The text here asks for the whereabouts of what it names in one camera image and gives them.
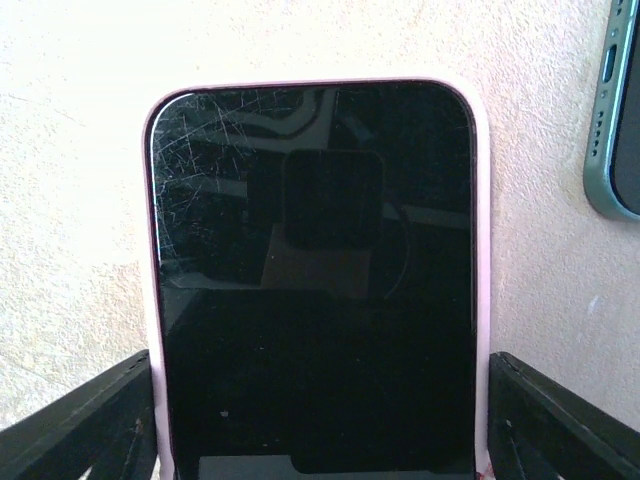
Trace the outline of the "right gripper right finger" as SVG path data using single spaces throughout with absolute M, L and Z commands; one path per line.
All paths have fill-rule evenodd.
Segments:
M 497 479 L 639 478 L 639 433 L 507 352 L 489 362 Z

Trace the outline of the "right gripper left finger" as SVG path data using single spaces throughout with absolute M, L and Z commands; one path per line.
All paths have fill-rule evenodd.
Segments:
M 146 350 L 1 432 L 3 479 L 149 479 L 156 458 Z

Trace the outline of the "phone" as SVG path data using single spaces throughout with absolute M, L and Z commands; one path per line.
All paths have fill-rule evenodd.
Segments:
M 639 220 L 639 3 L 613 1 L 605 31 L 583 167 L 591 206 Z
M 165 479 L 475 479 L 489 132 L 465 81 L 181 89 L 144 130 Z

